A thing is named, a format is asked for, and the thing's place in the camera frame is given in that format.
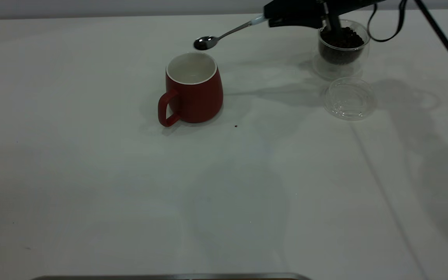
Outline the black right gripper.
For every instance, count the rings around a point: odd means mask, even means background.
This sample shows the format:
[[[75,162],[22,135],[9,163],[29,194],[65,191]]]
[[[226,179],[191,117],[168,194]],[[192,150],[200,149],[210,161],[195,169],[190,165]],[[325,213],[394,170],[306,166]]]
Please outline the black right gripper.
[[[381,0],[273,0],[264,6],[264,16],[268,18],[269,27],[303,26],[320,29],[319,34],[330,38],[343,39],[346,34],[339,16],[379,2]]]

